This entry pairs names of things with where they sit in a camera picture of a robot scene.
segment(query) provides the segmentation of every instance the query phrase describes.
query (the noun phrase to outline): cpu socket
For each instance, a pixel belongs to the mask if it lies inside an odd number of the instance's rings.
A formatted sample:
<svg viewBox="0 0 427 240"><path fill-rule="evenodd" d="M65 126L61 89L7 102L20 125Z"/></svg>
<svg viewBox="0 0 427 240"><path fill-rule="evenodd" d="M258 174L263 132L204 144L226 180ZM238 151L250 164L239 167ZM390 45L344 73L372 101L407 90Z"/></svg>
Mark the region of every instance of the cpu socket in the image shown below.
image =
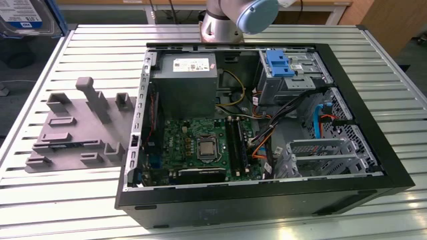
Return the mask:
<svg viewBox="0 0 427 240"><path fill-rule="evenodd" d="M218 139L215 135L200 135L196 138L198 159L208 164L218 159Z"/></svg>

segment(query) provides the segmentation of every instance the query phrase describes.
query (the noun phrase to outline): connector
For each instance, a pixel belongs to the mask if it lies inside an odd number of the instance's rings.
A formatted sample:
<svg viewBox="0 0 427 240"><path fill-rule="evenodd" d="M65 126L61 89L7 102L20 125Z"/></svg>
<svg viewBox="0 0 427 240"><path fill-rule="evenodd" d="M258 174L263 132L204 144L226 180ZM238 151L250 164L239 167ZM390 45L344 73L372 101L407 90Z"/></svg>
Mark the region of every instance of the connector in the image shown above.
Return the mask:
<svg viewBox="0 0 427 240"><path fill-rule="evenodd" d="M322 112L324 114L332 114L332 103L331 102L326 102L322 108Z"/></svg>
<svg viewBox="0 0 427 240"><path fill-rule="evenodd" d="M355 120L352 119L334 119L332 126L344 126L344 125L356 125Z"/></svg>
<svg viewBox="0 0 427 240"><path fill-rule="evenodd" d="M331 123L332 119L330 117L322 117L323 115L319 116L319 123L326 124Z"/></svg>

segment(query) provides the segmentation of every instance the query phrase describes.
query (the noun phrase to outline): aluminum table surface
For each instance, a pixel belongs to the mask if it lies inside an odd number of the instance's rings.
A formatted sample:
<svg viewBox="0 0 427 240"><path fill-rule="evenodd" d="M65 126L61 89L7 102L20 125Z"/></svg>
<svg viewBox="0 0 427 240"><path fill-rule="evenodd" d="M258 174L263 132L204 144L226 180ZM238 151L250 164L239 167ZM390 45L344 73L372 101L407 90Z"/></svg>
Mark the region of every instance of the aluminum table surface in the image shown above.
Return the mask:
<svg viewBox="0 0 427 240"><path fill-rule="evenodd" d="M247 43L327 43L416 186L342 215L146 230L115 210L119 167L28 174L51 93L92 76L105 97L136 96L147 42L199 42L196 25L80 25L63 37L0 149L0 239L427 239L427 101L367 31L271 26Z"/></svg>

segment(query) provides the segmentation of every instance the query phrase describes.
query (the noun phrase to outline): metal slotted table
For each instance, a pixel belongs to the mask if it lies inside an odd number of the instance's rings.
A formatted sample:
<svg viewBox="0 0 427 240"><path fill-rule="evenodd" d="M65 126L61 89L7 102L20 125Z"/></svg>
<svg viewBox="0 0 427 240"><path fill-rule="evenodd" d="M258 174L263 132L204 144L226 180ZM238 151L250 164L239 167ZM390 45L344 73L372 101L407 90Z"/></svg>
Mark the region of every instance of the metal slotted table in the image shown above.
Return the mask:
<svg viewBox="0 0 427 240"><path fill-rule="evenodd" d="M371 34L355 26L271 26L247 43L326 43L416 186L342 215L146 230L115 210L119 167L28 174L51 93L136 96L147 42L199 42L196 25L80 25L60 39L0 149L0 239L427 239L427 100Z"/></svg>

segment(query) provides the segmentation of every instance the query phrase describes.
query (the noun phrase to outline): power supply label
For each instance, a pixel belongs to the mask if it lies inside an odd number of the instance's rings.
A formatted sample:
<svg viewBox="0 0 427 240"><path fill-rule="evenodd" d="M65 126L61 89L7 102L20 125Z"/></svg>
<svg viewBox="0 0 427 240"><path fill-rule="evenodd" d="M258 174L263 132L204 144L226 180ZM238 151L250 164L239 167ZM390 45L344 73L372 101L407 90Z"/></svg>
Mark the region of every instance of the power supply label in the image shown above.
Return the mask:
<svg viewBox="0 0 427 240"><path fill-rule="evenodd" d="M174 72L208 72L208 58L176 58L174 60Z"/></svg>
<svg viewBox="0 0 427 240"><path fill-rule="evenodd" d="M43 25L29 0L0 0L0 17L19 29L37 29Z"/></svg>

